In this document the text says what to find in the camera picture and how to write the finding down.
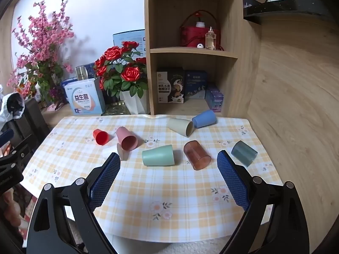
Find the pink plastic cup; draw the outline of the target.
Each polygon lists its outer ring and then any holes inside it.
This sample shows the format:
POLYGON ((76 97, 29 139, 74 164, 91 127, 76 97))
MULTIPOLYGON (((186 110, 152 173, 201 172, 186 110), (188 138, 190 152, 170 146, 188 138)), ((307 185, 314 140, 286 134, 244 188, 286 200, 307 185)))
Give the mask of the pink plastic cup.
POLYGON ((132 132, 130 132, 126 127, 122 126, 117 128, 116 135, 118 137, 119 144, 125 151, 132 151, 139 144, 137 137, 132 132))

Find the small white cup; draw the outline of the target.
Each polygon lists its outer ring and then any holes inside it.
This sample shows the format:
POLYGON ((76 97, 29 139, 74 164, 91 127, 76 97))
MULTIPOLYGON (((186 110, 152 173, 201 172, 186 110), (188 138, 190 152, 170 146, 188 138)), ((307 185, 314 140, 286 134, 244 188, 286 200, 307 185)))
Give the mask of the small white cup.
POLYGON ((127 161, 128 160, 129 152, 124 150, 119 143, 117 143, 117 152, 118 152, 118 155, 119 155, 121 161, 127 161))

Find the small red cup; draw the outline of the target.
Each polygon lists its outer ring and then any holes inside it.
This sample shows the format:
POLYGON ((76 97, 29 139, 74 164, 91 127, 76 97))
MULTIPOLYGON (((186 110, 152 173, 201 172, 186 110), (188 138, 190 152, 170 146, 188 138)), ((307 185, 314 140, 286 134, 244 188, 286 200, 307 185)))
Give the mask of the small red cup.
POLYGON ((109 134, 106 131, 96 129, 93 131, 93 137, 98 145, 104 146, 109 141, 109 134))

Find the translucent teal cup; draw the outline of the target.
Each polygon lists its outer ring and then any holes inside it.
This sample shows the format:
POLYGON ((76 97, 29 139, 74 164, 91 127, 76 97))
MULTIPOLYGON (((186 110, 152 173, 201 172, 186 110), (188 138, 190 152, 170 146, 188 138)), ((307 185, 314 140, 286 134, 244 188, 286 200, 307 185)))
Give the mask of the translucent teal cup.
POLYGON ((257 157, 258 152, 243 141, 238 141, 233 146, 231 154, 244 166, 249 167, 257 157))

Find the mint green cup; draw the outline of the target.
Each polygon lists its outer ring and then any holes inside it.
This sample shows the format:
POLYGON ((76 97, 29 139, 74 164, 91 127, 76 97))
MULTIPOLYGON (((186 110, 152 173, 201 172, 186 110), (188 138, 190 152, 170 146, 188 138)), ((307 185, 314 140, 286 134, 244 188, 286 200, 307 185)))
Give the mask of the mint green cup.
POLYGON ((157 147, 142 152, 145 166, 173 166, 175 164, 172 145, 157 147))

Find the translucent brown cup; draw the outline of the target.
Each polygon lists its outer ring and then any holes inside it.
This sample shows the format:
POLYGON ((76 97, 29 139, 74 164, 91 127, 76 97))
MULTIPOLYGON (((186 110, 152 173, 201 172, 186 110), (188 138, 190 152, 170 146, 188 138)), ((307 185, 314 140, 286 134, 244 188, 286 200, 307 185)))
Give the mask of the translucent brown cup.
POLYGON ((194 170, 202 170, 211 163, 211 156, 198 141, 189 141, 183 147, 183 151, 194 170))

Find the blue cup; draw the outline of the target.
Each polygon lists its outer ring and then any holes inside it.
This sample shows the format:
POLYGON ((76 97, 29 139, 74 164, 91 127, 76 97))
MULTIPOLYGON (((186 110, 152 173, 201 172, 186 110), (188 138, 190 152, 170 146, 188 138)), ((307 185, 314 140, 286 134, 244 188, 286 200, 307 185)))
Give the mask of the blue cup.
POLYGON ((217 122, 217 117, 211 109, 200 113, 199 115, 192 118, 192 122, 195 128, 202 128, 213 125, 217 122))

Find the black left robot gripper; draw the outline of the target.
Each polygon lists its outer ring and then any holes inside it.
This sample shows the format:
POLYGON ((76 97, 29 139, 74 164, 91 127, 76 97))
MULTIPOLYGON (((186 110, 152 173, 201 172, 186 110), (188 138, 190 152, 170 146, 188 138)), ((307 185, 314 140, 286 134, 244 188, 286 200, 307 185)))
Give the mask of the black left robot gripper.
POLYGON ((35 136, 31 134, 15 147, 9 155, 1 158, 1 195, 24 179, 22 174, 23 160, 32 151, 34 142, 35 136))

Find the white flower pot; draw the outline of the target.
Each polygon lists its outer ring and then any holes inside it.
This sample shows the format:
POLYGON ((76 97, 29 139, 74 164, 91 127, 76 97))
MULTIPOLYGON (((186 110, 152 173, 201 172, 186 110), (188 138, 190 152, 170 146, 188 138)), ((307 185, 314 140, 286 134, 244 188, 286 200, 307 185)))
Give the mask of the white flower pot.
POLYGON ((138 94, 131 97, 129 91, 120 92, 119 98, 124 101, 132 115, 149 114, 151 112, 147 90, 144 90, 142 98, 139 98, 138 94))

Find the pink blossom plant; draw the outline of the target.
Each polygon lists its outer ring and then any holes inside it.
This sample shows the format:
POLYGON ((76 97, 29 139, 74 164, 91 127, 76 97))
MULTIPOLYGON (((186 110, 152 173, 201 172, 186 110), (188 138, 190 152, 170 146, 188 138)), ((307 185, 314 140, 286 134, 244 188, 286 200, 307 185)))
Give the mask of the pink blossom plant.
POLYGON ((10 74, 7 86, 21 94, 25 99, 33 98, 41 93, 43 102, 55 106, 64 103, 61 90, 61 79, 64 72, 71 73, 72 66, 61 62, 59 49, 65 41, 75 36, 73 24, 65 15, 67 1, 61 0, 60 10, 53 11, 51 17, 45 12, 45 2, 35 2, 39 15, 29 16, 29 26, 23 27, 21 17, 17 18, 17 26, 12 34, 24 53, 17 56, 16 66, 10 74))

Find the red rose bouquet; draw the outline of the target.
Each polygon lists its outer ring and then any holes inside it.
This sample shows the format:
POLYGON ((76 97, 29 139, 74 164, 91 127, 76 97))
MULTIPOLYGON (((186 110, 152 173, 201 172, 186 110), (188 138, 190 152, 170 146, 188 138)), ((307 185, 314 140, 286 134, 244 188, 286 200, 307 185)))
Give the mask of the red rose bouquet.
POLYGON ((109 96, 119 97, 127 92, 131 97, 142 98, 148 89, 147 59, 140 57, 139 43, 124 41, 122 46, 113 46, 94 63, 94 71, 99 77, 101 90, 109 96))

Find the purple box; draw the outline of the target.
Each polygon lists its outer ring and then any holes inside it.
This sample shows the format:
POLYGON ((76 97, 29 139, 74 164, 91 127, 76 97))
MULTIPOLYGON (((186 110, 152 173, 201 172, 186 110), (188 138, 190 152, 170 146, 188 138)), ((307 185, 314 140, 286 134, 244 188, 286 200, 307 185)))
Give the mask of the purple box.
POLYGON ((206 89, 205 100, 212 111, 221 112, 224 95, 218 88, 208 87, 206 89))

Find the black white snack box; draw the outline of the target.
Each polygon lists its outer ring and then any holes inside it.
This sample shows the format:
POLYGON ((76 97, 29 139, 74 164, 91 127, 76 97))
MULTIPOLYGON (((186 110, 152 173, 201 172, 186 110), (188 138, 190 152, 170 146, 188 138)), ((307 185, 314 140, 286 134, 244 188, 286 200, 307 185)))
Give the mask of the black white snack box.
POLYGON ((183 104, 185 98, 185 72, 182 68, 158 68, 157 99, 159 104, 183 104))

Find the blue white box behind roses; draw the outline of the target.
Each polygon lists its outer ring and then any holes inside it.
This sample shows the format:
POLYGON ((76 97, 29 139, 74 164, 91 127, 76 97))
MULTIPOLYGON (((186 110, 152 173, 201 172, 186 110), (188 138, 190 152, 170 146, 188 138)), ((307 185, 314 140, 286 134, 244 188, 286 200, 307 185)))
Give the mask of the blue white box behind roses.
POLYGON ((124 41, 135 41, 139 44, 137 51, 140 55, 134 55, 132 58, 146 57, 146 44, 145 44, 145 30, 131 30, 127 32, 121 32, 113 34, 113 45, 122 47, 124 41))

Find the wooden shelf unit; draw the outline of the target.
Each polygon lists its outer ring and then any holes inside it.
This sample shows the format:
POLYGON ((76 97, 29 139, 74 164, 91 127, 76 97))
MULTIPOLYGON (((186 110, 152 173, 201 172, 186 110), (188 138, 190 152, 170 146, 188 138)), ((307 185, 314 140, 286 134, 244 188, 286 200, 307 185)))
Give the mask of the wooden shelf unit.
POLYGON ((261 28, 244 18, 242 0, 144 0, 144 6, 151 114, 194 115, 207 109, 203 100, 158 102, 157 70, 173 66, 207 72, 224 95, 221 115, 245 118, 258 70, 261 28), (181 45, 179 29, 197 10, 208 11, 218 20, 219 50, 181 45))

